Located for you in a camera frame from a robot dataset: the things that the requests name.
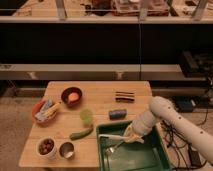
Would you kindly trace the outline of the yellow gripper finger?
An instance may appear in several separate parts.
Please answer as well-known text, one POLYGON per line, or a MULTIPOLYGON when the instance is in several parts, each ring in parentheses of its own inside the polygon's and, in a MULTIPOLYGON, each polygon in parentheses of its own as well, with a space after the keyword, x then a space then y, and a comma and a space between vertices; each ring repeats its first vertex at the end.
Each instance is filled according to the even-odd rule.
POLYGON ((123 136, 125 137, 126 143, 134 143, 134 142, 144 143, 144 140, 142 139, 142 137, 137 135, 133 131, 132 125, 127 126, 127 128, 124 131, 123 136))

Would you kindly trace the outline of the cloth-covered white gripper body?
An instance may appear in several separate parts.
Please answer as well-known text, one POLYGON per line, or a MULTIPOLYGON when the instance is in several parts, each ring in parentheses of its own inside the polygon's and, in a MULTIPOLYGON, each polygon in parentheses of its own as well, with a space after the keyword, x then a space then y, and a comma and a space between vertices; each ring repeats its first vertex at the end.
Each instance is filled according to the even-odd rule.
POLYGON ((139 136, 145 136, 149 134, 158 119, 150 110, 146 110, 143 113, 137 115, 132 121, 133 131, 139 136))

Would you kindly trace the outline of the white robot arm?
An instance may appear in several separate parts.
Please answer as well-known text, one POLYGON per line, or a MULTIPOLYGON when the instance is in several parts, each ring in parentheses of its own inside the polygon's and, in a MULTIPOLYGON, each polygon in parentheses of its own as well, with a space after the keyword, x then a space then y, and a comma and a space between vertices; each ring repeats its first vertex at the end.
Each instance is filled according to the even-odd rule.
POLYGON ((160 96, 152 97, 149 109, 133 119, 124 132, 124 141, 126 143, 135 141, 143 143, 143 137, 151 132, 159 120, 170 123, 213 165, 213 136, 182 117, 168 99, 160 96))

